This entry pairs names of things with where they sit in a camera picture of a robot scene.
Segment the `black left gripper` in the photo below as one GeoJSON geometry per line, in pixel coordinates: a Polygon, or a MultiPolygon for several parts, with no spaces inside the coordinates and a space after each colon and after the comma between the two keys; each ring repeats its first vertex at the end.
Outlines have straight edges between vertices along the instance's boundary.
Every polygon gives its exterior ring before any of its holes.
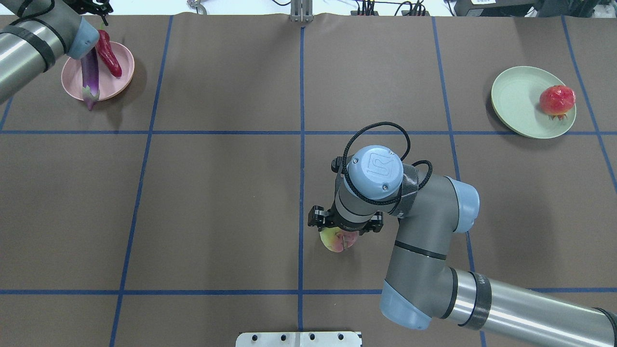
{"type": "Polygon", "coordinates": [[[89,13],[105,17],[114,12],[109,0],[65,0],[65,3],[80,15],[89,13]]]}

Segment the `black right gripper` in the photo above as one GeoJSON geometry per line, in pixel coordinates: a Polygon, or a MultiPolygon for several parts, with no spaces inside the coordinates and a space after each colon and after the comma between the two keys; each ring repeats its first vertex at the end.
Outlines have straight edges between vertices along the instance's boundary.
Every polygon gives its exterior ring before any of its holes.
{"type": "Polygon", "coordinates": [[[317,227],[320,231],[337,227],[343,231],[357,231],[359,235],[363,235],[367,232],[380,232],[384,225],[383,219],[383,213],[376,212],[365,222],[351,222],[341,217],[335,209],[325,210],[322,206],[312,206],[308,213],[308,226],[317,227]]]}

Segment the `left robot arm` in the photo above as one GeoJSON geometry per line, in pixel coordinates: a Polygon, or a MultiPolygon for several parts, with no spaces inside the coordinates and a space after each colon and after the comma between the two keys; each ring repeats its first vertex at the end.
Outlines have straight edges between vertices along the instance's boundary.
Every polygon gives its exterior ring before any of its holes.
{"type": "Polygon", "coordinates": [[[99,41],[83,14],[102,18],[114,12],[109,0],[3,0],[17,19],[1,29],[0,100],[9,100],[66,55],[81,59],[99,41]]]}

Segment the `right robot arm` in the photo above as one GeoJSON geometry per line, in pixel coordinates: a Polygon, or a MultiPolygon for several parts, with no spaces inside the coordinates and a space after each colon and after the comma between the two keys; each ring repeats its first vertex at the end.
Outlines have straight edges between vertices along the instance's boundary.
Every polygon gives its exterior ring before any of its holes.
{"type": "Polygon", "coordinates": [[[359,236],[379,232],[383,215],[398,231],[380,310],[408,329],[433,318],[502,334],[542,347],[614,347],[616,315],[492,280],[446,264],[454,234],[471,229],[480,210],[474,187],[432,169],[408,165],[390,148],[369,146],[333,159],[334,200],[313,206],[307,224],[328,250],[340,253],[359,236]]]}

